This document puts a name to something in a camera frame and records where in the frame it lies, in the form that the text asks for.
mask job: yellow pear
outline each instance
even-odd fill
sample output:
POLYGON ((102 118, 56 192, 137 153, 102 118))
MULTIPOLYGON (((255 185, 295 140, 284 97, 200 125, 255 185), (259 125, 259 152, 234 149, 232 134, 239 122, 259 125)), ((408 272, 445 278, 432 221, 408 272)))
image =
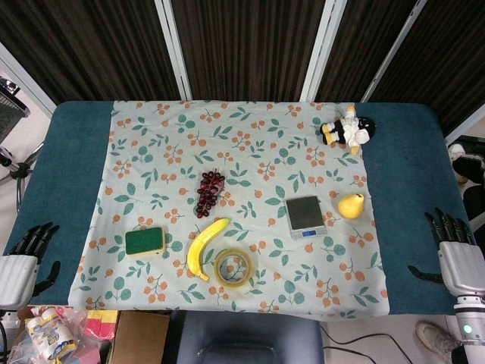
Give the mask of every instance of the yellow pear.
POLYGON ((364 211, 364 195, 353 193, 339 201, 339 212, 344 218, 358 218, 364 211))

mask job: dark brown curtain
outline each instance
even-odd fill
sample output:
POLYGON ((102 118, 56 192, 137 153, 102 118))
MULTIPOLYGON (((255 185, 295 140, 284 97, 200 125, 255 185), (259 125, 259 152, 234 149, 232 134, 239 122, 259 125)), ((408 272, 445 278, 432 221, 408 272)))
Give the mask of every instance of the dark brown curtain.
POLYGON ((485 3, 429 0, 371 97, 421 102, 444 134, 485 103, 485 3))
POLYGON ((415 0, 348 0, 318 88, 319 102, 359 102, 415 0))
POLYGON ((194 99, 299 100, 324 0, 172 4, 194 99))
POLYGON ((1 0, 0 41, 51 99, 179 99, 153 0, 1 0))

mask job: yellow banana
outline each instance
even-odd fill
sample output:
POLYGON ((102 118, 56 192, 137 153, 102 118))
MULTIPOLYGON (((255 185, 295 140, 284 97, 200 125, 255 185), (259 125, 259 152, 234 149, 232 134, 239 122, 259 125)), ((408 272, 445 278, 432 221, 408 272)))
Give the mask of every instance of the yellow banana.
POLYGON ((221 218, 217 220, 201 232, 189 248, 189 253, 187 254, 187 265, 189 266, 189 270, 204 281, 208 281, 209 277, 202 271, 202 252, 208 242, 224 230, 229 223, 230 218, 221 218))

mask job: cable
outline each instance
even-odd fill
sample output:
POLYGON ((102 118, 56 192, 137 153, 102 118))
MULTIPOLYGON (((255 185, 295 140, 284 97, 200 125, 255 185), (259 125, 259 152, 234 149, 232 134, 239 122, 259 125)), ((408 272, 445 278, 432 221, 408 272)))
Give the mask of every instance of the cable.
POLYGON ((339 345, 347 345, 347 344, 351 344, 351 343, 355 343, 356 341, 359 341, 359 340, 362 340, 362 339, 365 339, 367 337, 374 337, 374 336, 387 336, 389 339, 391 339, 394 344, 398 347, 399 350, 401 350, 401 353, 402 355, 404 355, 406 357, 406 359, 410 362, 410 364, 414 364, 412 362, 411 359, 409 359, 409 356, 408 354, 405 353, 405 351, 401 348, 401 346, 397 343, 397 341, 394 339, 394 337, 392 337, 391 335, 389 334, 386 334, 386 333, 383 333, 383 332, 378 332, 376 334, 369 334, 369 335, 364 335, 364 336, 361 336, 361 337, 357 337, 353 340, 350 340, 350 341, 343 341, 343 342, 339 342, 337 340, 334 340, 324 329, 324 327, 322 325, 320 325, 320 328, 324 331, 324 333, 328 336, 329 339, 331 339, 335 344, 339 344, 339 345))
POLYGON ((0 331, 2 332, 2 340, 3 340, 2 362, 4 364, 7 364, 7 333, 5 332, 5 328, 3 327, 2 321, 0 321, 0 331))
POLYGON ((351 353, 351 354, 355 354, 355 355, 359 355, 359 356, 365 356, 366 358, 368 358, 370 361, 372 361, 373 364, 377 364, 374 359, 372 359, 369 355, 365 355, 363 353, 360 353, 358 351, 355 351, 355 350, 350 350, 350 349, 344 349, 343 347, 324 347, 324 350, 325 349, 335 349, 335 350, 340 350, 340 351, 345 351, 347 353, 351 353))

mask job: cardboard box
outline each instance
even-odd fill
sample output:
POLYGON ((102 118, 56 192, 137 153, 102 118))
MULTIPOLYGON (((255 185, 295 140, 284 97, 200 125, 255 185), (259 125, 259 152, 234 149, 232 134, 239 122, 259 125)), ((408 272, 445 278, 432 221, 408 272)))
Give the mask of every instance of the cardboard box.
POLYGON ((155 313, 121 312, 110 364, 160 364, 169 321, 155 313))

